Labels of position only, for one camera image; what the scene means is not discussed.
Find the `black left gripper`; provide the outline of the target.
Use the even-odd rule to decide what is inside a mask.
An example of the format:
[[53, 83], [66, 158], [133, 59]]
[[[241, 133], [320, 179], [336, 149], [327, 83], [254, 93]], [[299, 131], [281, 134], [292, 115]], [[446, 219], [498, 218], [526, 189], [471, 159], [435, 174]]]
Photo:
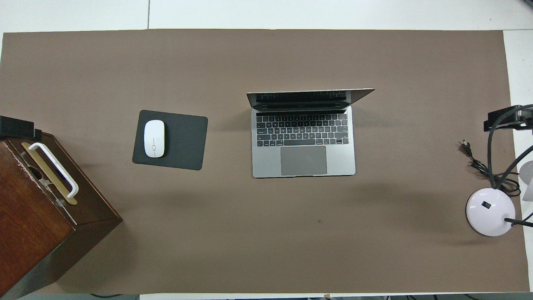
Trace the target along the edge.
[[[23, 133], [19, 133], [19, 123]], [[34, 122], [19, 120], [6, 116], [0, 116], [0, 139], [1, 138], [22, 138], [30, 140], [42, 140], [42, 131], [35, 129]]]

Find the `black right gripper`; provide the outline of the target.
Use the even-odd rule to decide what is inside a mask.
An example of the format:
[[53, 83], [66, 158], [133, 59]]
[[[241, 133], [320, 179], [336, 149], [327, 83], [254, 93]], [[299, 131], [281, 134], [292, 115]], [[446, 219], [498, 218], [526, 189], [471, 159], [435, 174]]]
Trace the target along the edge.
[[[516, 110], [511, 116], [511, 125], [508, 122], [496, 124], [496, 121], [505, 113], [511, 110]], [[483, 130], [489, 132], [491, 130], [510, 128], [514, 130], [533, 130], [533, 104], [528, 105], [514, 105], [495, 110], [488, 113], [488, 121], [483, 122]]]

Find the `silver laptop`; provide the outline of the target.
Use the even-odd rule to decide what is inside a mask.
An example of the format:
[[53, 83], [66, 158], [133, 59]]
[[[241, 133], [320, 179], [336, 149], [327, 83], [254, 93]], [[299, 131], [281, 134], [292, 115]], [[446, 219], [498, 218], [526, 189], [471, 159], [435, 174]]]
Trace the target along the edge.
[[352, 104], [372, 88], [247, 93], [255, 178], [354, 175]]

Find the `white desk lamp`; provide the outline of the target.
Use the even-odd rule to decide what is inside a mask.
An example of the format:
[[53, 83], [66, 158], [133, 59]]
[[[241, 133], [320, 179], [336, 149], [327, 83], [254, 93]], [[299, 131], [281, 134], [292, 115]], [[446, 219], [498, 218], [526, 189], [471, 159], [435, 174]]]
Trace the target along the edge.
[[470, 226], [487, 237], [499, 237], [516, 225], [533, 228], [533, 222], [516, 219], [514, 203], [499, 189], [476, 190], [468, 198], [465, 213]]

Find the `brown wooden box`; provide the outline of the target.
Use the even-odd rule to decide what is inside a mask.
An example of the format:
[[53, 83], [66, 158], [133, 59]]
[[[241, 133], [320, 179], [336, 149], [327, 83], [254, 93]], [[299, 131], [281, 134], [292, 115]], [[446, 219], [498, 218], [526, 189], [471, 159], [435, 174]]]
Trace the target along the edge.
[[41, 143], [77, 182], [77, 205], [65, 201], [22, 142], [34, 143], [0, 139], [0, 300], [17, 300], [57, 281], [122, 222], [52, 134], [43, 133]]

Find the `white computer mouse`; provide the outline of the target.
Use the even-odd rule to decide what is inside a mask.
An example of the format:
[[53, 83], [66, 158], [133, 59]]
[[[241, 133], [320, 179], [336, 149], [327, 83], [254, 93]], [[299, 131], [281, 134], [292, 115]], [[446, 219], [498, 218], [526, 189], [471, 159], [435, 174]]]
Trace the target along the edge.
[[144, 152], [150, 158], [161, 158], [165, 154], [165, 123], [150, 120], [144, 126]]

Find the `black mouse pad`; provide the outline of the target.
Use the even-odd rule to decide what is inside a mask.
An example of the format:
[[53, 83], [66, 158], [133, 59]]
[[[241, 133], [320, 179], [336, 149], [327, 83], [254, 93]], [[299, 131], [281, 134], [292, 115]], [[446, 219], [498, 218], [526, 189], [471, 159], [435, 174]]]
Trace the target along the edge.
[[[161, 120], [165, 123], [165, 154], [160, 158], [150, 158], [144, 152], [144, 126], [150, 120]], [[205, 116], [141, 110], [132, 161], [139, 165], [200, 170], [207, 128], [208, 118]]]

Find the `brown table mat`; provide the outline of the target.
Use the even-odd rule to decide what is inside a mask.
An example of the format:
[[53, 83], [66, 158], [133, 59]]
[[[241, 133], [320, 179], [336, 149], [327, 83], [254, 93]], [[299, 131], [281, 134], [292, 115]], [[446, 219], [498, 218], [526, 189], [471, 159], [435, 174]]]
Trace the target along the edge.
[[[247, 93], [374, 88], [356, 174], [255, 179]], [[525, 292], [522, 227], [476, 233], [501, 31], [6, 33], [0, 115], [55, 135], [123, 221], [42, 293]], [[205, 116], [202, 169], [133, 163], [141, 110]]]

